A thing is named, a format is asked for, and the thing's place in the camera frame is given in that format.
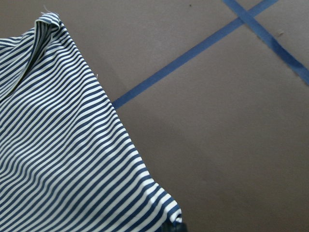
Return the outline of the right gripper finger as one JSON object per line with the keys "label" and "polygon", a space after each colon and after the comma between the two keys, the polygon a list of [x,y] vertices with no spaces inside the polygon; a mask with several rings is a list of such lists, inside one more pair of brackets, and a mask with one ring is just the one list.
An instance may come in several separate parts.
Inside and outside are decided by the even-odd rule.
{"label": "right gripper finger", "polygon": [[162,232],[187,232],[187,226],[185,223],[164,222],[162,224]]}

